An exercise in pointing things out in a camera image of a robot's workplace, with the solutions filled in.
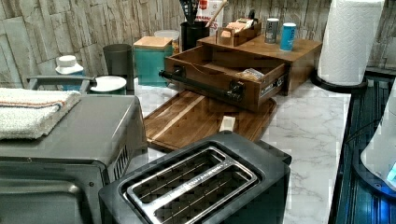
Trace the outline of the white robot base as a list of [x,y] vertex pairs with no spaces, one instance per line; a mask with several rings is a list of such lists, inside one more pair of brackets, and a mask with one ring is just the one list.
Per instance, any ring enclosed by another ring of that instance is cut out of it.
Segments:
[[374,191],[395,199],[395,84],[368,79],[354,168]]

